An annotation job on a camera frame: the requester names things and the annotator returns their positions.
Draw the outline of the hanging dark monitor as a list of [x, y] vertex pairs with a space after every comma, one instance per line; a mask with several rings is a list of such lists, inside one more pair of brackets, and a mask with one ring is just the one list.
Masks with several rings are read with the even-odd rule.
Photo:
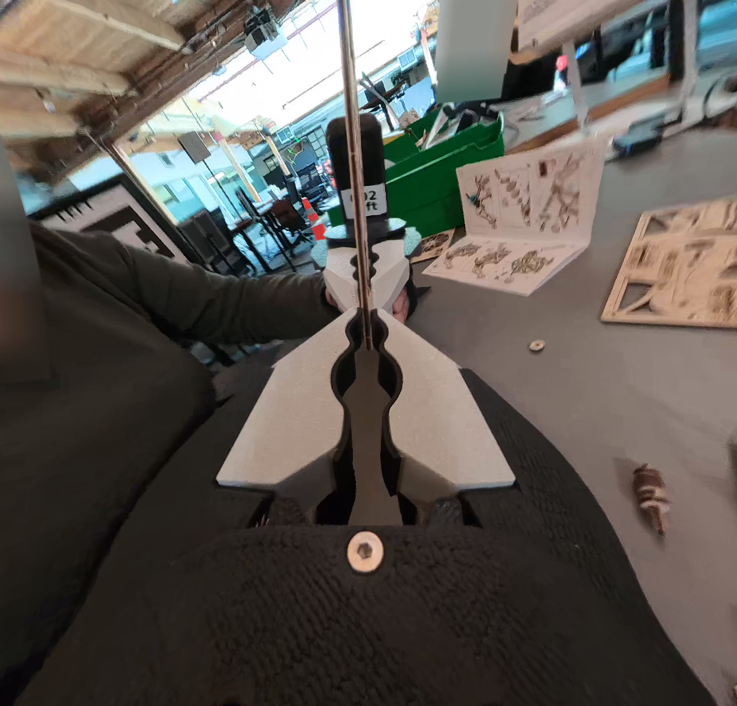
[[197, 131], [181, 133], [177, 141], [194, 165], [205, 162], [211, 156], [208, 145]]

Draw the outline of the small wooden parts sheet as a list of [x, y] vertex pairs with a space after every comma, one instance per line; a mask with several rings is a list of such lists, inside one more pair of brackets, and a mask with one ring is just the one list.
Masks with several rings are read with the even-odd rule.
[[365, 216], [364, 167], [350, 1], [336, 0], [336, 8], [340, 37], [340, 59], [344, 80], [346, 144], [357, 249], [358, 296], [363, 316], [364, 346], [368, 351], [373, 351], [371, 320], [373, 309], [371, 292], [372, 263]]

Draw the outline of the black and white sign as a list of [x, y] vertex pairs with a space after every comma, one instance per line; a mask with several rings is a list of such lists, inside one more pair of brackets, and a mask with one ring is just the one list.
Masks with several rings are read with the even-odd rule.
[[57, 198], [30, 218], [49, 229], [106, 232], [126, 245], [176, 262], [203, 264], [176, 225], [126, 174]]

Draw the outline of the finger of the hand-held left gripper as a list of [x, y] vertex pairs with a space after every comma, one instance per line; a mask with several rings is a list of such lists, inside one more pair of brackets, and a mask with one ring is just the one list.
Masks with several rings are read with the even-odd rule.
[[341, 313], [361, 308], [355, 247], [328, 248], [323, 277], [327, 299], [331, 305]]
[[371, 307], [393, 312], [393, 304], [410, 279], [404, 243], [375, 243], [371, 250]]

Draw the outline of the green plastic bin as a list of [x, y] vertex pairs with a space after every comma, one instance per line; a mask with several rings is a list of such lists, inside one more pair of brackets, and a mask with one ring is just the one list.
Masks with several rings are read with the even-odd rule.
[[425, 115], [384, 145], [389, 215], [421, 236], [461, 226], [457, 170], [504, 154], [502, 113], [449, 107]]

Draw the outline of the person's left arm, dark sleeve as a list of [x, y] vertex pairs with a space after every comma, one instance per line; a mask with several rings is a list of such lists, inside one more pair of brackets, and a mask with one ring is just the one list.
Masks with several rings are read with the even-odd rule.
[[214, 405], [208, 371], [128, 309], [55, 315], [50, 379], [2, 389], [2, 704], [69, 626], [142, 490]]

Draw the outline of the blue device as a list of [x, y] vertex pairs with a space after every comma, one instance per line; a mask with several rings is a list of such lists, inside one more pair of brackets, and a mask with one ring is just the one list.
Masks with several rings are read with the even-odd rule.
[[663, 140], [665, 128], [664, 113], [632, 123], [627, 130], [613, 138], [612, 149], [615, 158], [636, 157], [657, 148]]

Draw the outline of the orange traffic cone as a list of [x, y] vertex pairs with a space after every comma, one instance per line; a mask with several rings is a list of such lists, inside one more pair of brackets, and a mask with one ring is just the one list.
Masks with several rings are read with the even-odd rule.
[[312, 235], [316, 242], [326, 240], [326, 225], [324, 222], [324, 216], [316, 211], [307, 197], [301, 199], [304, 216], [309, 222]]

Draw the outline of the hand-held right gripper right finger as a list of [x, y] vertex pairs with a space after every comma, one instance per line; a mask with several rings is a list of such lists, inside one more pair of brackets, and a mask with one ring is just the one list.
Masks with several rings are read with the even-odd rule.
[[458, 365], [385, 310], [374, 312], [374, 340], [388, 398], [374, 522], [401, 524], [400, 498], [428, 511], [441, 498], [511, 488], [515, 474]]

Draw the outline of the ribbed wooden model part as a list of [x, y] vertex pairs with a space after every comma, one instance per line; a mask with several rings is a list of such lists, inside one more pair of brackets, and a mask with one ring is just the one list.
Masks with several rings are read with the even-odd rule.
[[649, 518], [659, 538], [665, 539], [671, 505], [662, 472], [648, 463], [636, 467], [632, 471], [631, 489], [640, 511]]

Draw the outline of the folded instruction booklet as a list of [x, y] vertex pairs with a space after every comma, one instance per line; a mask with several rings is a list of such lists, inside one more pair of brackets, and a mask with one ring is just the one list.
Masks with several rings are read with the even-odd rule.
[[532, 294], [588, 248], [610, 142], [589, 134], [458, 168], [465, 236], [423, 274]]

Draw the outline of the ceiling mounted unit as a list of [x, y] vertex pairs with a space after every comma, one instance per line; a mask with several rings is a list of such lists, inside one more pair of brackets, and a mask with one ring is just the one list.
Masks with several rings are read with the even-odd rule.
[[271, 8], [255, 12], [244, 28], [244, 47], [258, 61], [265, 61], [288, 43]]

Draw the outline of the large wooden parts sheet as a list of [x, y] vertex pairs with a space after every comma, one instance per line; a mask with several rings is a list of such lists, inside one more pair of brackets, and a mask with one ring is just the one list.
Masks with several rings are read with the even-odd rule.
[[734, 330], [735, 197], [642, 213], [601, 321]]

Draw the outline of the instruction sheet on cork board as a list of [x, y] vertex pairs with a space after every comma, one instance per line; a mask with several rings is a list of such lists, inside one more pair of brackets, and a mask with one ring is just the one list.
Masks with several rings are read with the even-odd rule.
[[[640, 38], [647, 29], [662, 23], [666, 18], [667, 3], [668, 0], [644, 0], [613, 17], [611, 20], [602, 22], [593, 30], [576, 37], [573, 41], [587, 42], [593, 35], [594, 30], [599, 28], [601, 40], [603, 42], [603, 51], [608, 53], [611, 50], [618, 49], [622, 45], [629, 44], [632, 39]], [[532, 58], [519, 55], [517, 52], [517, 46], [518, 31], [516, 41], [514, 41], [511, 46], [510, 60], [515, 64], [526, 64], [558, 48], [562, 48], [563, 45]]]

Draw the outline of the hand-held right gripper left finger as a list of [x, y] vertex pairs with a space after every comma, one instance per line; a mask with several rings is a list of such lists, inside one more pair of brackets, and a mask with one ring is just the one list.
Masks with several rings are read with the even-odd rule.
[[277, 361], [216, 474], [223, 488], [265, 492], [346, 525], [355, 503], [351, 419], [360, 308], [351, 309]]

